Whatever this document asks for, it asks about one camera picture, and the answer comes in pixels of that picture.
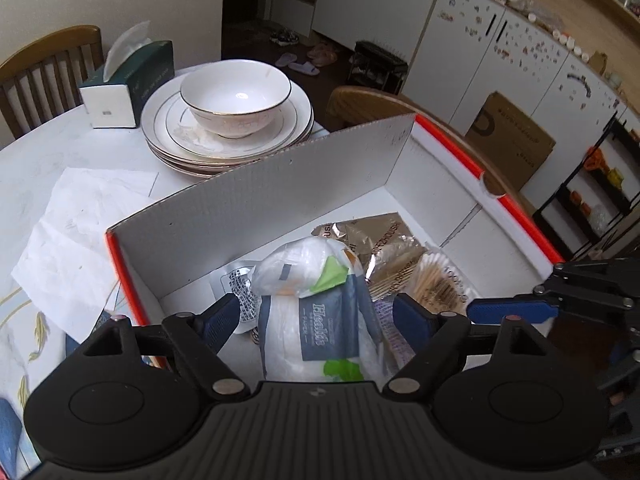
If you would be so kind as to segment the cotton swab pack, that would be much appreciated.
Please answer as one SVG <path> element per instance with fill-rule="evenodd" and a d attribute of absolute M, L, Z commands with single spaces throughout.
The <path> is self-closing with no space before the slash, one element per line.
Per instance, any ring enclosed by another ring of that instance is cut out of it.
<path fill-rule="evenodd" d="M 468 305 L 480 296 L 443 252 L 424 252 L 400 291 L 433 314 L 465 315 Z"/>

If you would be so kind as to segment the silver foil blister pack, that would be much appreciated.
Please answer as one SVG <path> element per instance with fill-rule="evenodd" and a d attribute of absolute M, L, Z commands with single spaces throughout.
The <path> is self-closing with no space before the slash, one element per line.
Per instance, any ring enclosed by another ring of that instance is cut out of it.
<path fill-rule="evenodd" d="M 233 294 L 239 299 L 240 320 L 234 331 L 236 334 L 254 330 L 258 324 L 262 300 L 252 291 L 256 264 L 253 260 L 236 260 L 209 273 L 209 284 L 216 299 L 227 294 Z"/>

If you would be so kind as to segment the gold foil snack bag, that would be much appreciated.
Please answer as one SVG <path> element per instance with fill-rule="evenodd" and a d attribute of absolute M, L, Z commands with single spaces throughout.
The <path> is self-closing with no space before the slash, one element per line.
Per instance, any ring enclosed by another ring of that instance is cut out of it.
<path fill-rule="evenodd" d="M 338 240 L 358 257 L 373 301 L 397 294 L 426 252 L 397 212 L 322 224 L 311 234 Z"/>

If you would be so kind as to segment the white green tissue pack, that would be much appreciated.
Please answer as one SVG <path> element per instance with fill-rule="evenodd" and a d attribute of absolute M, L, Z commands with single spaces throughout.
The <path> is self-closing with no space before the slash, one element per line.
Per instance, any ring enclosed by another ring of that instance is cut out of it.
<path fill-rule="evenodd" d="M 258 338 L 270 382 L 375 382 L 390 377 L 378 316 L 357 256 L 308 236 L 254 267 Z"/>

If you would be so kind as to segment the red white cardboard box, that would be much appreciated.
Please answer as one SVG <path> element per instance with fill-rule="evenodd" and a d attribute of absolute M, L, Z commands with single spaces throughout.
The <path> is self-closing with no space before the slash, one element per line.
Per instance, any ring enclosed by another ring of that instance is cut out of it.
<path fill-rule="evenodd" d="M 423 116 L 330 133 L 159 200 L 107 231 L 141 325 L 198 313 L 213 273 L 323 223 L 396 212 L 484 297 L 529 292 L 560 255 L 509 196 L 492 196 L 461 143 Z"/>

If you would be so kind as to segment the white paper sheet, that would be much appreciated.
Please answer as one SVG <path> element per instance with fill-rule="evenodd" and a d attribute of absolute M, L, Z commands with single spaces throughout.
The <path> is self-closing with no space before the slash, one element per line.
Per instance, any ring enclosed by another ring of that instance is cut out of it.
<path fill-rule="evenodd" d="M 155 172 L 67 168 L 12 270 L 35 307 L 74 341 L 92 332 L 117 284 L 114 224 L 152 204 Z"/>

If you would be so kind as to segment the brown cardboard carton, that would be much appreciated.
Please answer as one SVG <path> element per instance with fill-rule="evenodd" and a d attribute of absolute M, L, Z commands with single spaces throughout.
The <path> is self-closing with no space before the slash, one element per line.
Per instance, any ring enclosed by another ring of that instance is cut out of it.
<path fill-rule="evenodd" d="M 499 92 L 492 92 L 465 135 L 519 191 L 547 160 L 555 140 Z"/>

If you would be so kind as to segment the stack of white plates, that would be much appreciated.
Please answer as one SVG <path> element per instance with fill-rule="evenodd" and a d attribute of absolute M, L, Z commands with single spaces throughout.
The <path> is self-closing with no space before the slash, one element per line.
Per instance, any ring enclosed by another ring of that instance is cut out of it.
<path fill-rule="evenodd" d="M 187 74 L 163 84 L 149 97 L 140 122 L 146 143 L 157 157 L 194 174 L 214 174 L 290 148 L 310 135 L 314 109 L 306 92 L 292 82 L 290 97 L 267 127 L 241 139 L 206 131 L 180 98 Z"/>

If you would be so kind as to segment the white bowl gold rim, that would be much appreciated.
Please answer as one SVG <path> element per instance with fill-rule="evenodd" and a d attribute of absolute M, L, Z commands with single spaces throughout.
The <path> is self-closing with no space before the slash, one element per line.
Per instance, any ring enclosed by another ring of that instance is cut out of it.
<path fill-rule="evenodd" d="M 180 98 L 206 131 L 241 139 L 270 125 L 290 97 L 290 78 L 272 65 L 225 60 L 186 75 Z"/>

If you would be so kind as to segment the wooden chair near box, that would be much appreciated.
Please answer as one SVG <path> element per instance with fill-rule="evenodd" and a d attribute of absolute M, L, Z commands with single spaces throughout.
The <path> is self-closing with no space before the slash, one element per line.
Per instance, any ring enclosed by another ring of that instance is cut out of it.
<path fill-rule="evenodd" d="M 337 87 L 329 96 L 322 125 L 329 132 L 333 132 L 410 113 L 427 118 L 439 128 L 447 139 L 454 142 L 458 148 L 461 148 L 473 162 L 476 162 L 483 170 L 487 170 L 489 192 L 495 195 L 506 194 L 510 196 L 525 211 L 527 217 L 532 216 L 534 212 L 533 206 L 521 196 L 520 192 L 506 180 L 501 171 L 485 155 L 466 142 L 464 137 L 460 136 L 456 130 L 452 130 L 444 122 L 428 114 L 421 107 L 418 107 L 416 103 L 403 96 L 393 96 L 380 90 L 364 87 Z"/>

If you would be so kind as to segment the white storage cabinets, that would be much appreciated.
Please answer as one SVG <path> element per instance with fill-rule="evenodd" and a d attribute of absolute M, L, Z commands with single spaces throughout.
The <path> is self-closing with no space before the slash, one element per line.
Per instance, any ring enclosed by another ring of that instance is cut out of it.
<path fill-rule="evenodd" d="M 577 55 L 494 0 L 317 0 L 312 28 L 400 56 L 410 66 L 402 93 L 458 133 L 491 93 L 507 98 L 555 142 L 524 186 L 536 207 L 627 110 Z"/>

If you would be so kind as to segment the white green tissue box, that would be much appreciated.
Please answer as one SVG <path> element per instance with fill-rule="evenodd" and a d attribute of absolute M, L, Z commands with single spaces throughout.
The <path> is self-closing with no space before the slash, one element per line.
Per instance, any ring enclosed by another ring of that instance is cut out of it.
<path fill-rule="evenodd" d="M 172 41 L 152 40 L 150 25 L 143 21 L 123 32 L 104 65 L 79 86 L 93 129 L 137 128 L 146 101 L 175 77 Z"/>

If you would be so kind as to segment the black shoe rack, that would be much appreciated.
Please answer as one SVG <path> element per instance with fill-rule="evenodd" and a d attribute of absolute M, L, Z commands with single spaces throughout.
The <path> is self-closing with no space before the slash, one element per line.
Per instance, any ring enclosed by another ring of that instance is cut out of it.
<path fill-rule="evenodd" d="M 408 71 L 408 63 L 397 55 L 371 41 L 359 40 L 350 59 L 348 80 L 353 86 L 398 96 Z"/>

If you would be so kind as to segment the wooden chair far side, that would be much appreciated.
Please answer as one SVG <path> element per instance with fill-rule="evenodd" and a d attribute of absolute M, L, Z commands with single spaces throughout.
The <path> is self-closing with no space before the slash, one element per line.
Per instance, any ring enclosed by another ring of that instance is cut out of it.
<path fill-rule="evenodd" d="M 75 25 L 1 64 L 1 117 L 15 140 L 82 103 L 79 86 L 104 64 L 101 29 Z"/>

